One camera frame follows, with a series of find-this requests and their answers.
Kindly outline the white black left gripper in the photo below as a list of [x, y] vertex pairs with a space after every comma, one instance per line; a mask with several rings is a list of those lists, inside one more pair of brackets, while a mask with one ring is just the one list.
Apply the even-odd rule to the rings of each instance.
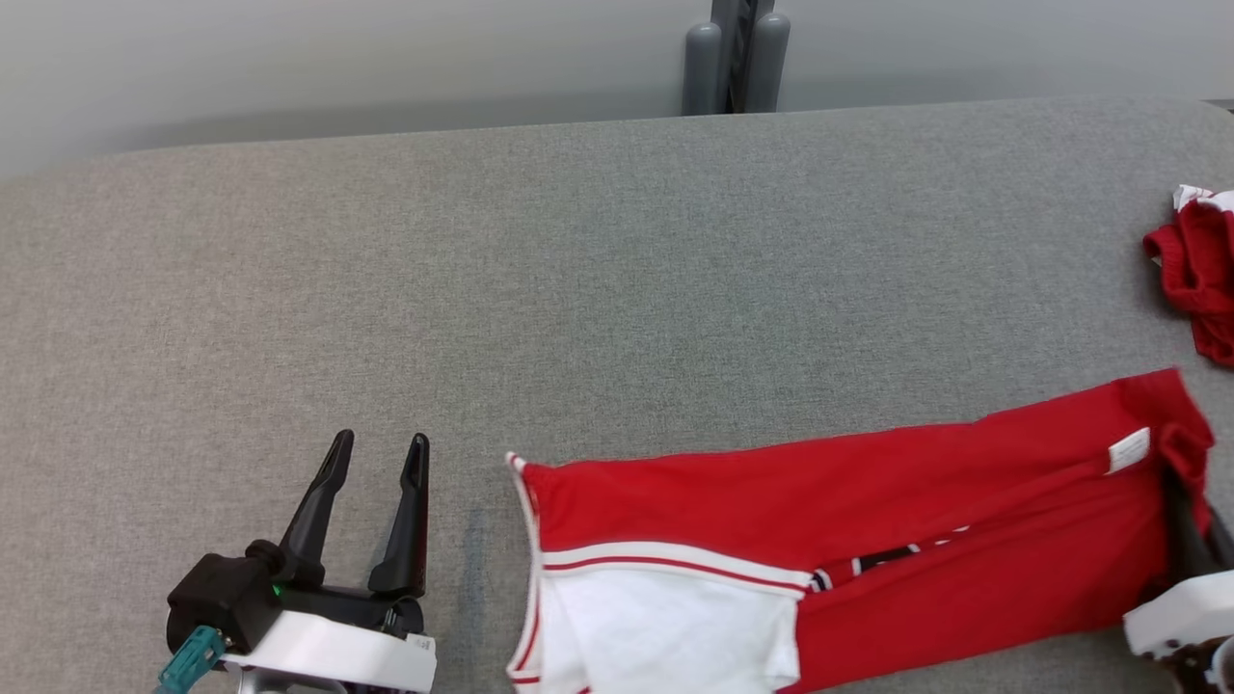
[[370, 592], [322, 587], [328, 522], [354, 442], [349, 429], [334, 435], [283, 532], [276, 580], [292, 585], [279, 590], [283, 614], [249, 654], [222, 654], [222, 669], [239, 679], [241, 693], [428, 693], [436, 684], [436, 638], [426, 635], [413, 598], [426, 593], [429, 440], [424, 433], [411, 440], [387, 547], [366, 579]]

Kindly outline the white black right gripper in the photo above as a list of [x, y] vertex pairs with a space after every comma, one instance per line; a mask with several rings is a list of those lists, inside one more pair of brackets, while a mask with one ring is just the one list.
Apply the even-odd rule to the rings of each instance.
[[1129, 650], [1154, 659], [1233, 635], [1232, 533], [1204, 496], [1195, 503], [1174, 468], [1162, 470], [1161, 489], [1174, 587], [1123, 617]]

